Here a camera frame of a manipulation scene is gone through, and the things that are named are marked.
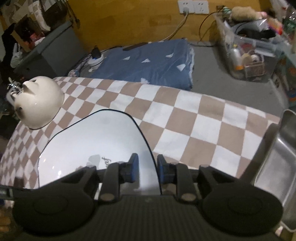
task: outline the stainless steel container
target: stainless steel container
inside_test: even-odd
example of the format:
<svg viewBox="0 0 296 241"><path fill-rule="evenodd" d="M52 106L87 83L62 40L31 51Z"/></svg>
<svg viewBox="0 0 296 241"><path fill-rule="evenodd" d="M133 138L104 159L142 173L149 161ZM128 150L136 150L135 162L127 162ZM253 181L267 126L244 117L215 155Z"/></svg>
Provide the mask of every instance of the stainless steel container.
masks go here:
<svg viewBox="0 0 296 241"><path fill-rule="evenodd" d="M254 185L282 203L282 224L296 231L296 113L286 110Z"/></svg>

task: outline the checkered blanket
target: checkered blanket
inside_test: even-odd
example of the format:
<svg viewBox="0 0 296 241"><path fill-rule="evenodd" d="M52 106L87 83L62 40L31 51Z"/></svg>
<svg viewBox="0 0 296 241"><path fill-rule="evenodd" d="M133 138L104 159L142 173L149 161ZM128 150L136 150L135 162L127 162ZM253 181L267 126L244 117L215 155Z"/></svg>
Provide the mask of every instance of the checkered blanket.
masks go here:
<svg viewBox="0 0 296 241"><path fill-rule="evenodd" d="M65 101L55 118L39 130L20 122L0 162L0 180L23 177L38 187L38 159L58 132L89 114L111 108L129 113L154 157L198 168L201 164L239 177L253 158L270 123L279 118L212 96L117 80L59 77Z"/></svg>

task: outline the power outlet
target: power outlet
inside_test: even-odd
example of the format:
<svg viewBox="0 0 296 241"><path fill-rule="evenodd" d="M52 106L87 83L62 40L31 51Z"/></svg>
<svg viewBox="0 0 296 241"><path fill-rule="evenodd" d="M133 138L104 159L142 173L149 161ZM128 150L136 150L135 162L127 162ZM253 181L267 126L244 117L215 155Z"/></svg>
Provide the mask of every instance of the power outlet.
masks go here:
<svg viewBox="0 0 296 241"><path fill-rule="evenodd" d="M194 6L192 0L178 0L179 12L183 13L184 8L189 8L189 13L194 13Z"/></svg>
<svg viewBox="0 0 296 241"><path fill-rule="evenodd" d="M209 14L209 3L207 0L194 0L193 1L194 12L196 14Z"/></svg>

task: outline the screw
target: screw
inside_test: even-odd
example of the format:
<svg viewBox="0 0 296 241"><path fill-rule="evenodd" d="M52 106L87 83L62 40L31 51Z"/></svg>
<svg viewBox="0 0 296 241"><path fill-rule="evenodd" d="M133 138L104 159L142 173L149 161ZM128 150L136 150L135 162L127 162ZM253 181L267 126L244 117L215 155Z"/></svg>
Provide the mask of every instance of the screw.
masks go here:
<svg viewBox="0 0 296 241"><path fill-rule="evenodd" d="M196 195L194 195L192 193L184 193L181 196L181 199L185 202L193 202L196 199Z"/></svg>
<svg viewBox="0 0 296 241"><path fill-rule="evenodd" d="M115 196L112 193L104 193L100 196L100 199L105 202L111 202L113 201Z"/></svg>

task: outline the cloth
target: cloth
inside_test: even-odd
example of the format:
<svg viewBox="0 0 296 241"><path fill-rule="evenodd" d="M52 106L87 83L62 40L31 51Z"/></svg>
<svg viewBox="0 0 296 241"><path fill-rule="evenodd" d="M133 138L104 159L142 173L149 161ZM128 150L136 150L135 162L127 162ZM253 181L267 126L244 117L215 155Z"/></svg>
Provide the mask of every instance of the cloth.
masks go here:
<svg viewBox="0 0 296 241"><path fill-rule="evenodd" d="M0 181L38 187L38 158L53 136L100 109L129 113L142 130L154 158L191 167L211 165L239 177L271 123L279 118L212 96L174 88L117 80L59 77L65 102L39 130L20 122L0 162Z"/></svg>
<svg viewBox="0 0 296 241"><path fill-rule="evenodd" d="M190 90L193 66L194 50L187 40L175 39L129 51L111 49L91 77Z"/></svg>
<svg viewBox="0 0 296 241"><path fill-rule="evenodd" d="M5 48L5 56L3 58L2 64L5 64L7 66L10 66L10 61L13 55L13 47L15 43L17 43L15 38L11 35L14 30L14 27L15 23L10 25L1 36Z"/></svg>

